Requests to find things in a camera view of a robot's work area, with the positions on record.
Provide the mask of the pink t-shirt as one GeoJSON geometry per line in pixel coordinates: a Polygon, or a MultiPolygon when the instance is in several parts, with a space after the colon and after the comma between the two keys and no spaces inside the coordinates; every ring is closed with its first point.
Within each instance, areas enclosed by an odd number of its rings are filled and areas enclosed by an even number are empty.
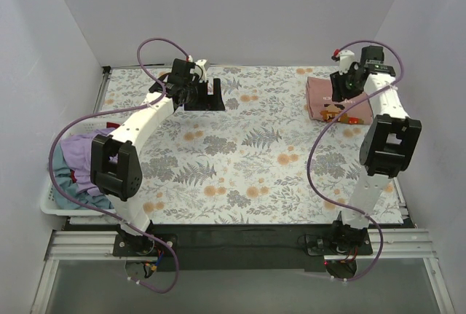
{"type": "MultiPolygon", "coordinates": [[[[335,102],[331,99],[332,87],[329,79],[307,77],[306,97],[307,110],[310,119],[331,122],[337,115],[348,109],[354,103],[364,99],[365,93],[355,98],[335,102]]],[[[348,125],[370,125],[372,123],[372,110],[368,101],[352,108],[343,114],[338,122],[348,125]]]]}

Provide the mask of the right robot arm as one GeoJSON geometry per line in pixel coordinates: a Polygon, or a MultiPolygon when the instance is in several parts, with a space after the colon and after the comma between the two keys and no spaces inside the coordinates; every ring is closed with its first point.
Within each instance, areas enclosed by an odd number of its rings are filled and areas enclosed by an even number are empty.
{"type": "Polygon", "coordinates": [[[361,95],[356,104],[368,103],[372,111],[360,147],[360,176],[348,203],[332,202],[341,210],[329,229],[321,236],[305,237],[310,255],[355,254],[369,246],[374,207],[390,180],[409,166],[422,131],[422,123],[410,118],[398,95],[404,67],[394,69],[384,62],[386,44],[365,40],[363,45],[359,58],[348,46],[335,50],[332,59],[339,69],[330,75],[333,101],[361,95]]]}

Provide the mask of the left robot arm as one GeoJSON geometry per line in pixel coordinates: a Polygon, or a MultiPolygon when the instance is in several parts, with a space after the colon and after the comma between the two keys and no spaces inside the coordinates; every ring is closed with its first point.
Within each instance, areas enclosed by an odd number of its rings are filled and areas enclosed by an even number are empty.
{"type": "Polygon", "coordinates": [[[151,219],[136,199],[143,182],[139,154],[151,134],[178,108],[185,111],[223,111],[221,81],[208,81],[206,59],[173,61],[146,94],[141,109],[108,135],[97,135],[91,144],[90,179],[107,196],[122,218],[119,235],[138,255],[150,254],[154,236],[147,232],[151,219]]]}

